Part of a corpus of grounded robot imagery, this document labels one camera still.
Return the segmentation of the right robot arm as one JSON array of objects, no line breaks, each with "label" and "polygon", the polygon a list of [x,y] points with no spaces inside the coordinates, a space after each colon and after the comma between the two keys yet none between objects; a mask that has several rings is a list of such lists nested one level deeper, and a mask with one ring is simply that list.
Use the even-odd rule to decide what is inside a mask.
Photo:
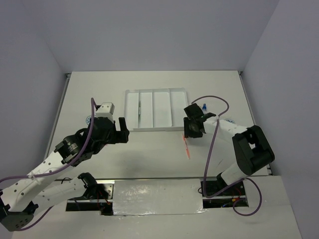
[{"label": "right robot arm", "polygon": [[[216,114],[205,114],[196,103],[184,108],[184,112],[184,137],[201,138],[204,134],[212,135],[201,186],[203,196],[212,198],[219,194],[228,195],[235,184],[275,160],[274,152],[259,126],[240,126],[221,119]],[[209,195],[206,180],[217,137],[233,145],[235,162],[216,176],[218,192]]]}]

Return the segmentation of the green white pen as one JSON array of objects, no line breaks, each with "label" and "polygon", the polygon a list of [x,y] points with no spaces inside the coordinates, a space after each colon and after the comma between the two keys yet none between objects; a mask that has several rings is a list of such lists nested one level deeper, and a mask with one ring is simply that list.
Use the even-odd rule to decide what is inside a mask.
[{"label": "green white pen", "polygon": [[138,116],[141,116],[141,111],[142,111],[142,103],[139,101],[139,107],[138,107]]}]

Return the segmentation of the orange pen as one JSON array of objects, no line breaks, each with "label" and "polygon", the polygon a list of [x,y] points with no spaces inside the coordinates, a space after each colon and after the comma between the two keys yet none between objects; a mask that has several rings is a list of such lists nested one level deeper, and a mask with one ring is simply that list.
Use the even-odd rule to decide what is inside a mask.
[{"label": "orange pen", "polygon": [[187,146],[186,138],[185,138],[183,133],[182,133],[182,139],[183,139],[183,142],[184,142],[184,145],[185,145],[185,151],[186,151],[187,158],[190,160],[191,158],[190,158],[189,149],[188,149],[188,146]]}]

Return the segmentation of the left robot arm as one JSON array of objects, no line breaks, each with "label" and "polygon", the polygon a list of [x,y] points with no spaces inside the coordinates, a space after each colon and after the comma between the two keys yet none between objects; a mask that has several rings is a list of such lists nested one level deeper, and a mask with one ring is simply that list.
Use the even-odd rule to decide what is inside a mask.
[{"label": "left robot arm", "polygon": [[24,231],[36,214],[63,200],[84,197],[91,199],[108,192],[88,172],[51,186],[60,175],[98,154],[105,145],[127,143],[129,130],[124,117],[119,118],[120,130],[107,117],[94,117],[87,128],[65,137],[53,152],[27,175],[0,192],[0,222],[10,232]]}]

